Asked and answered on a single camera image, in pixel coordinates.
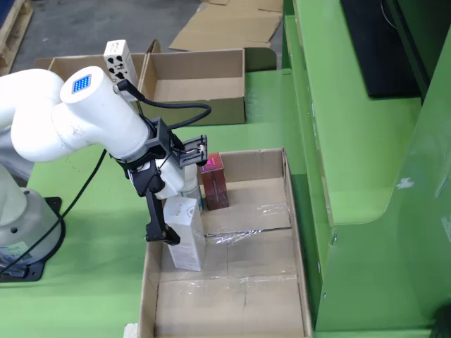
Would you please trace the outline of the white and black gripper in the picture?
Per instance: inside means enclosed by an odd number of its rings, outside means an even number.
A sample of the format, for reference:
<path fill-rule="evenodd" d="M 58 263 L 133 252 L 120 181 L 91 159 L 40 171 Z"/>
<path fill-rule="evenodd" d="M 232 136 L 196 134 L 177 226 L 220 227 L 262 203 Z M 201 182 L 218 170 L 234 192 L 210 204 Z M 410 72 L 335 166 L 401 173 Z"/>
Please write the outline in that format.
<path fill-rule="evenodd" d="M 175 160 L 167 156 L 163 159 L 151 159 L 145 163 L 121 163 L 126 177 L 140 197 L 146 197 L 150 222 L 146 225 L 147 242 L 165 242 L 175 246 L 180 237 L 166 224 L 163 206 L 159 199 L 177 196 L 184 185 L 183 170 Z"/>

